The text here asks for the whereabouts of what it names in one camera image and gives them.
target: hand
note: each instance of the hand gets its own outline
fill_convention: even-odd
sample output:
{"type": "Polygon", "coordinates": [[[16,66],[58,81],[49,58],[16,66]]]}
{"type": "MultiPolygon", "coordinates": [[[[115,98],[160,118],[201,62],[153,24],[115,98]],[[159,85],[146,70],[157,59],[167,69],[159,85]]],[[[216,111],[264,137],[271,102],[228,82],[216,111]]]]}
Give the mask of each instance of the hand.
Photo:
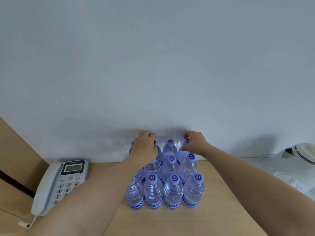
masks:
{"type": "Polygon", "coordinates": [[[130,156],[139,162],[141,168],[157,157],[157,146],[154,144],[156,138],[155,133],[142,131],[134,140],[130,156]]]}
{"type": "Polygon", "coordinates": [[[202,155],[203,150],[210,145],[201,132],[199,131],[187,131],[184,134],[184,138],[189,137],[189,143],[182,147],[182,151],[188,151],[193,154],[202,155]]]}

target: person's left hand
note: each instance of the person's left hand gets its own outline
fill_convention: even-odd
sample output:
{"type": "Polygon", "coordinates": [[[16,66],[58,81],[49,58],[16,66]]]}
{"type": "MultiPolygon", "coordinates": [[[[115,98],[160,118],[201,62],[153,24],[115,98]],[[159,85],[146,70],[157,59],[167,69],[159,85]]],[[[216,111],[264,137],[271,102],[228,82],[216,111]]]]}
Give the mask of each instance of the person's left hand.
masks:
{"type": "Polygon", "coordinates": [[[154,144],[156,138],[155,133],[142,131],[134,140],[130,156],[139,162],[141,168],[157,157],[157,146],[154,144]]]}

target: bottled water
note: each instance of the bottled water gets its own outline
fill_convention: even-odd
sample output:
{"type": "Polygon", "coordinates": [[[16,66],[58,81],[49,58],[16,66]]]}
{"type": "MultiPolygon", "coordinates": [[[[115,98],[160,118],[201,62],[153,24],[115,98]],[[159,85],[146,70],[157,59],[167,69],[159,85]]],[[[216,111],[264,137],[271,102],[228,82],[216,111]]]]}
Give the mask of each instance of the bottled water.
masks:
{"type": "Polygon", "coordinates": [[[163,148],[162,151],[162,162],[161,165],[163,165],[164,162],[167,161],[168,156],[176,156],[177,155],[177,148],[174,144],[174,140],[168,139],[166,142],[165,147],[163,148]]]}
{"type": "Polygon", "coordinates": [[[128,205],[133,210],[138,210],[143,206],[145,198],[143,193],[143,185],[138,179],[133,178],[125,194],[125,198],[127,200],[128,205]]]}
{"type": "Polygon", "coordinates": [[[131,142],[131,147],[130,147],[130,149],[129,149],[129,155],[130,155],[130,153],[131,153],[131,150],[132,150],[133,145],[134,145],[134,141],[131,142]]]}
{"type": "Polygon", "coordinates": [[[195,173],[190,177],[183,190],[183,203],[188,208],[195,208],[204,194],[203,176],[199,173],[195,173]]]}
{"type": "Polygon", "coordinates": [[[161,178],[161,166],[156,158],[144,167],[145,180],[148,179],[150,174],[156,174],[159,179],[161,178]]]}
{"type": "Polygon", "coordinates": [[[164,185],[164,203],[174,210],[180,206],[183,196],[183,184],[179,180],[178,174],[172,174],[164,185]]]}
{"type": "Polygon", "coordinates": [[[176,162],[176,157],[169,156],[167,158],[167,161],[162,166],[162,170],[161,170],[162,183],[164,184],[171,174],[177,174],[178,170],[179,170],[179,165],[176,162]]]}
{"type": "Polygon", "coordinates": [[[141,168],[141,170],[137,172],[135,178],[138,179],[141,183],[144,182],[144,168],[141,168]]]}
{"type": "Polygon", "coordinates": [[[154,140],[154,144],[156,144],[157,148],[158,148],[158,156],[157,156],[157,161],[160,163],[160,165],[162,166],[162,152],[161,152],[161,148],[158,146],[157,141],[154,140]]]}
{"type": "Polygon", "coordinates": [[[157,209],[162,204],[163,184],[156,174],[150,174],[144,183],[144,195],[151,209],[157,209]]]}
{"type": "Polygon", "coordinates": [[[197,172],[196,156],[189,153],[181,163],[178,172],[181,182],[185,185],[185,181],[197,172]]]}
{"type": "Polygon", "coordinates": [[[184,141],[184,143],[183,143],[183,145],[179,148],[179,150],[178,150],[178,154],[177,154],[177,163],[179,164],[179,165],[181,165],[181,163],[182,163],[182,161],[186,158],[186,156],[190,153],[190,152],[186,152],[186,151],[182,151],[181,150],[181,148],[182,147],[184,147],[184,146],[186,146],[187,144],[189,143],[189,138],[187,138],[185,141],[184,141]]]}

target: forearm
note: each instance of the forearm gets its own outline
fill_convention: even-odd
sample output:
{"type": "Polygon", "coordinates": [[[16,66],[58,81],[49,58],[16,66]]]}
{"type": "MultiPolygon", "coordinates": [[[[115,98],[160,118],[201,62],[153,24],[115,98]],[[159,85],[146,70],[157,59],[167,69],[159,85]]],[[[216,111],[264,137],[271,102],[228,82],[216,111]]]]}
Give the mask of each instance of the forearm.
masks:
{"type": "Polygon", "coordinates": [[[315,202],[263,170],[210,144],[202,156],[268,235],[314,235],[315,202]]]}
{"type": "Polygon", "coordinates": [[[29,235],[102,236],[140,168],[128,157],[88,179],[46,214],[29,235]]]}

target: person's right arm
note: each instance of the person's right arm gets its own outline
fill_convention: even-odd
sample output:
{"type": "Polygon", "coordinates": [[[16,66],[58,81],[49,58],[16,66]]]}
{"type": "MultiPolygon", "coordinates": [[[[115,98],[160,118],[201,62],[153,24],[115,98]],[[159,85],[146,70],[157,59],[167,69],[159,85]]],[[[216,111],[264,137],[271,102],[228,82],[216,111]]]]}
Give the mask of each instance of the person's right arm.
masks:
{"type": "Polygon", "coordinates": [[[254,165],[210,145],[201,132],[187,131],[182,150],[206,158],[269,236],[315,235],[315,201],[254,165]]]}

